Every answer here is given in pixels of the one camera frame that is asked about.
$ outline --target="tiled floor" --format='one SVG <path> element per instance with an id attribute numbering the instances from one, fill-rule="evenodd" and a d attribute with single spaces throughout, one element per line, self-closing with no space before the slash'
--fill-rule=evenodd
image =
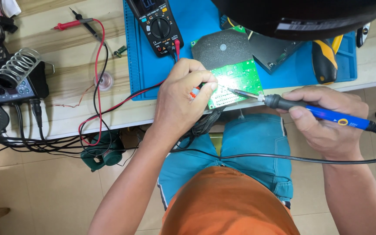
<path id="1" fill-rule="evenodd" d="M 366 99 L 370 118 L 373 118 L 376 87 L 352 93 Z M 319 157 L 292 120 L 284 117 L 292 155 Z M 376 158 L 375 134 L 363 134 L 361 150 L 366 159 Z M 321 165 L 295 161 L 292 167 L 291 213 L 301 234 L 337 234 L 324 195 Z M 370 168 L 376 178 L 376 164 Z M 80 159 L 9 150 L 0 152 L 0 207 L 11 208 L 11 212 L 0 219 L 0 234 L 85 234 L 102 197 L 122 171 L 123 167 L 113 166 L 91 173 Z M 158 234 L 163 214 L 156 187 L 136 234 Z"/>

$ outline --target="yellow and black screwdriver handle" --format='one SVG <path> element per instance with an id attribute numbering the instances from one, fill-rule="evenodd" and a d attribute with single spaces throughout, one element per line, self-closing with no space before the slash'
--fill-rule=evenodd
<path id="1" fill-rule="evenodd" d="M 336 53 L 327 40 L 313 41 L 311 59 L 318 83 L 329 85 L 336 81 Z"/>

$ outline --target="black foam pad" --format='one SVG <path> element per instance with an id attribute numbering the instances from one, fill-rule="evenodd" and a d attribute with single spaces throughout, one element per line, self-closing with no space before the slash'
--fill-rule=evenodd
<path id="1" fill-rule="evenodd" d="M 202 36 L 191 51 L 207 70 L 253 59 L 247 34 L 234 29 Z"/>

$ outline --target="person's hand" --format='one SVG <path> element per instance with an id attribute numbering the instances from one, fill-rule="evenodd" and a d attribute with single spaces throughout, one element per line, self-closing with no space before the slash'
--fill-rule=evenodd
<path id="1" fill-rule="evenodd" d="M 190 93 L 202 82 L 206 83 L 193 100 Z M 180 59 L 160 86 L 154 130 L 176 142 L 201 118 L 217 82 L 201 62 Z"/>
<path id="2" fill-rule="evenodd" d="M 282 94 L 284 99 L 303 100 L 311 105 L 366 119 L 368 105 L 357 95 L 341 93 L 327 87 L 307 86 Z M 289 110 L 298 130 L 308 144 L 328 160 L 361 160 L 359 138 L 362 130 L 340 126 L 327 120 L 316 120 L 304 107 Z"/>

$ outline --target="multimeter button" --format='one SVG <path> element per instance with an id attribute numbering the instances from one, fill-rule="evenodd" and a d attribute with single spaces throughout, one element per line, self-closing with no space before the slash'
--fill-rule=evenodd
<path id="1" fill-rule="evenodd" d="M 156 38 L 164 39 L 170 33 L 170 24 L 165 18 L 156 17 L 150 25 L 150 30 Z"/>

